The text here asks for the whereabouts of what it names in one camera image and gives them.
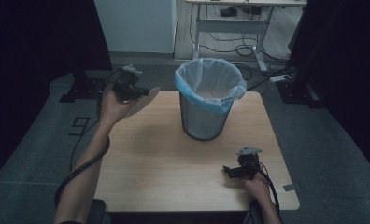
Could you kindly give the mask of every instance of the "metal mesh trash can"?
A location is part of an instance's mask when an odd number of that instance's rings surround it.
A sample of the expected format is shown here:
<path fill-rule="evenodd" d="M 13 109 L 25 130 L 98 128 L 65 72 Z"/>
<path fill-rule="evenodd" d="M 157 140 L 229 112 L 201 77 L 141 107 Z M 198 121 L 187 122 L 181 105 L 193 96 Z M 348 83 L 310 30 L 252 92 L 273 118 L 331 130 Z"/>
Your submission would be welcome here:
<path fill-rule="evenodd" d="M 182 127 L 196 140 L 218 137 L 233 101 L 246 92 L 240 71 L 222 59 L 197 59 L 176 71 Z"/>

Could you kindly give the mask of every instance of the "wooden table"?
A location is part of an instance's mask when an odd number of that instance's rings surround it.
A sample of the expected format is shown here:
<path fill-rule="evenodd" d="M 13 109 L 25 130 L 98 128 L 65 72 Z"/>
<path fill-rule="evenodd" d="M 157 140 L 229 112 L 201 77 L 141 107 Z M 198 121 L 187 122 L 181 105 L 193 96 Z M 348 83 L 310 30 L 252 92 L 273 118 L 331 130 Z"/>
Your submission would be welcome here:
<path fill-rule="evenodd" d="M 252 49 L 262 72 L 267 72 L 261 49 L 272 18 L 274 7 L 304 7 L 307 0 L 186 0 L 187 3 L 197 5 L 195 26 L 195 40 L 193 58 L 199 58 L 199 33 L 239 33 L 260 35 L 259 41 Z M 202 19 L 200 17 L 201 5 L 228 5 L 228 6 L 260 6 L 269 7 L 263 21 Z"/>
<path fill-rule="evenodd" d="M 219 137 L 197 141 L 182 129 L 177 91 L 161 91 L 138 114 L 118 123 L 103 160 L 95 198 L 108 212 L 247 211 L 250 197 L 222 165 L 237 167 L 239 149 L 257 147 L 282 210 L 299 201 L 262 98 L 247 92 L 234 102 Z"/>

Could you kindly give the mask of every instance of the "table leg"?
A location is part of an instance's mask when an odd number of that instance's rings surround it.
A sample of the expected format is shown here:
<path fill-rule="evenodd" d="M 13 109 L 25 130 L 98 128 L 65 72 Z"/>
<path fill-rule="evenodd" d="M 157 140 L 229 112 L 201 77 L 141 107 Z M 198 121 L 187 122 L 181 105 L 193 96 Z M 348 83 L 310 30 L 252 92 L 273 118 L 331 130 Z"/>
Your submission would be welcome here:
<path fill-rule="evenodd" d="M 199 21 L 200 21 L 200 8 L 201 5 L 197 5 L 197 16 L 196 16 L 196 25 L 194 29 L 194 46 L 193 46 L 193 58 L 199 58 Z"/>
<path fill-rule="evenodd" d="M 260 66 L 261 72 L 267 72 L 266 64 L 264 63 L 261 50 L 263 47 L 264 38 L 266 37 L 267 29 L 269 28 L 270 19 L 272 18 L 272 14 L 273 14 L 273 7 L 269 7 L 266 19 L 264 20 L 264 26 L 261 32 L 261 38 L 258 40 L 257 46 L 253 47 L 255 58 L 257 59 L 258 65 Z"/>

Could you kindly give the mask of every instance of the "blue plastic bag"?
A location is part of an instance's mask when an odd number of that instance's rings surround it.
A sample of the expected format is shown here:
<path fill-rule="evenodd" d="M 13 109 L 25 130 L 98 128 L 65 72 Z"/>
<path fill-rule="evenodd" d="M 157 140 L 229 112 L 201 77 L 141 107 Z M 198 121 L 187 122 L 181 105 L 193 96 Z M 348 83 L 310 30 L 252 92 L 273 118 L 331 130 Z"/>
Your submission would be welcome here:
<path fill-rule="evenodd" d="M 175 74 L 178 90 L 193 104 L 226 113 L 234 100 L 246 93 L 247 83 L 233 64 L 223 59 L 195 59 L 184 63 Z"/>

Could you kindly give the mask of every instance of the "power strip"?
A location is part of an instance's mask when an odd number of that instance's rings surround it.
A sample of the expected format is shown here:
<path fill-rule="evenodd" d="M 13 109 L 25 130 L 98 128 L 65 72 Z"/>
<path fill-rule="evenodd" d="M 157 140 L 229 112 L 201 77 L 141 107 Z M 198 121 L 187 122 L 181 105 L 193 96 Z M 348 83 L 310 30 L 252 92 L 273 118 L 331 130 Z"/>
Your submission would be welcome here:
<path fill-rule="evenodd" d="M 284 81 L 284 80 L 289 80 L 289 79 L 291 79 L 290 76 L 282 75 L 282 76 L 277 76 L 277 77 L 270 77 L 270 82 L 278 82 L 278 81 Z"/>

